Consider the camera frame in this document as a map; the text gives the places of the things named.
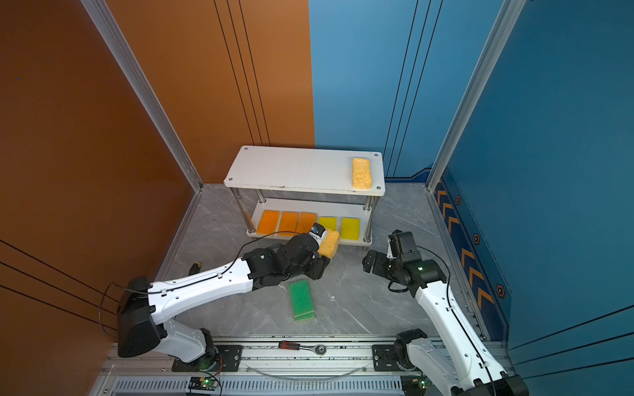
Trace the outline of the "orange sponge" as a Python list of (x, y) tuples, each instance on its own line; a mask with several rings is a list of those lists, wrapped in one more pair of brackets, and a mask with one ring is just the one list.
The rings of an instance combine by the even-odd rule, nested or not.
[(282, 212), (277, 230), (278, 236), (293, 236), (297, 232), (299, 213), (292, 211)]
[(313, 225), (318, 221), (318, 215), (310, 212), (301, 212), (297, 222), (296, 232), (306, 234), (310, 232)]

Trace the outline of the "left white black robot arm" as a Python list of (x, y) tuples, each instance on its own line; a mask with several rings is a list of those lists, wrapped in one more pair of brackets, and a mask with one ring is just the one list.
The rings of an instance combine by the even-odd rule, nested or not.
[(133, 358), (149, 352), (171, 356), (191, 371), (211, 367), (219, 354), (211, 333), (189, 328), (176, 316), (231, 295), (274, 287), (299, 276), (323, 277), (336, 254), (338, 232), (315, 224), (285, 244), (239, 253), (234, 262), (176, 280), (131, 280), (117, 307), (117, 355)]

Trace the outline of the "green sponge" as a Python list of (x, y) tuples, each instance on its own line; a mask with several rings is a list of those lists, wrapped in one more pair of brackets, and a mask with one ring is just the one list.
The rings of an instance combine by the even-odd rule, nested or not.
[(315, 308), (310, 293), (310, 285), (307, 280), (300, 280), (289, 285), (289, 295), (292, 303), (293, 317), (295, 321), (304, 318), (314, 318)]
[(303, 314), (303, 315), (296, 316), (296, 317), (294, 318), (294, 320), (295, 320), (296, 322), (302, 322), (302, 321), (305, 321), (305, 320), (310, 320), (310, 319), (313, 319), (313, 318), (315, 318), (315, 313), (314, 313), (314, 312), (311, 312), (311, 313), (305, 313), (305, 314)]

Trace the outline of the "green sponge bottom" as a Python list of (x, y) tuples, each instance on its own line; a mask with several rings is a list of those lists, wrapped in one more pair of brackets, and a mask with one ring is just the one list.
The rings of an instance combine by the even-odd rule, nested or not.
[(310, 319), (313, 319), (313, 318), (315, 318), (315, 313), (314, 313), (314, 312), (311, 312), (311, 313), (305, 313), (305, 314), (303, 314), (303, 315), (296, 316), (296, 317), (294, 318), (294, 320), (295, 320), (296, 322), (302, 322), (302, 321), (305, 321), (305, 320), (310, 320)]

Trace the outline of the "tan cellulose sponge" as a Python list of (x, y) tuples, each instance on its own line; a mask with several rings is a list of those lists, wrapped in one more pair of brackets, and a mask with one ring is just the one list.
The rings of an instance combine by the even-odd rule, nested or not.
[(354, 158), (352, 161), (352, 186), (357, 190), (371, 190), (371, 163), (366, 158)]
[(320, 244), (320, 248), (319, 248), (320, 256), (328, 257), (328, 259), (332, 259), (337, 252), (339, 242), (340, 242), (339, 232), (333, 229), (327, 229), (325, 232), (325, 236), (323, 237)]

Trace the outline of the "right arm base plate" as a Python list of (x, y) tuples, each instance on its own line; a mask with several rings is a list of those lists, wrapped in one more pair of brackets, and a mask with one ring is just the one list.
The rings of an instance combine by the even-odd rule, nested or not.
[(396, 348), (394, 345), (376, 344), (371, 348), (372, 363), (374, 371), (376, 372), (392, 372), (400, 371), (406, 372), (409, 369), (405, 368), (398, 361)]

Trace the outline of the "pale yellow sponge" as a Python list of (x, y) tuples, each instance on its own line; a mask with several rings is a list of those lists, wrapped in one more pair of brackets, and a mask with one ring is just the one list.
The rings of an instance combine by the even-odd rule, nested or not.
[(280, 216), (280, 211), (265, 210), (260, 218), (259, 225), (257, 227), (257, 234), (273, 234), (277, 231)]

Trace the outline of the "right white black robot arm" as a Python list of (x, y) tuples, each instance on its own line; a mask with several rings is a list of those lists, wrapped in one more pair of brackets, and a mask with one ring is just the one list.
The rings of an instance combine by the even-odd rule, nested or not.
[(443, 395), (528, 395), (521, 376), (510, 375), (478, 337), (452, 292), (451, 272), (440, 257), (424, 260), (411, 232), (388, 236), (388, 252), (375, 250), (363, 259), (363, 270), (401, 285), (432, 321), (448, 355), (438, 351), (420, 329), (399, 333), (396, 361), (407, 371), (421, 371)]

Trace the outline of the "green sponge top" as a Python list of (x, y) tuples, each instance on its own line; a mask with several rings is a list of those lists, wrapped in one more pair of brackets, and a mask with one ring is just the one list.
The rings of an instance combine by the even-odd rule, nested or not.
[(289, 285), (289, 295), (292, 303), (293, 317), (295, 321), (304, 318), (314, 318), (315, 308), (310, 293), (310, 285), (307, 280), (300, 280)]

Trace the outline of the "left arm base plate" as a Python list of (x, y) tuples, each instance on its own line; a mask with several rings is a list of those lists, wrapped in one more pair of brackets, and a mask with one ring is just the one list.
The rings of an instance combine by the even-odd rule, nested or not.
[(203, 372), (211, 373), (237, 372), (241, 363), (243, 347), (241, 345), (219, 345), (214, 347), (211, 354), (205, 354), (195, 361), (186, 363), (174, 359), (173, 372)]

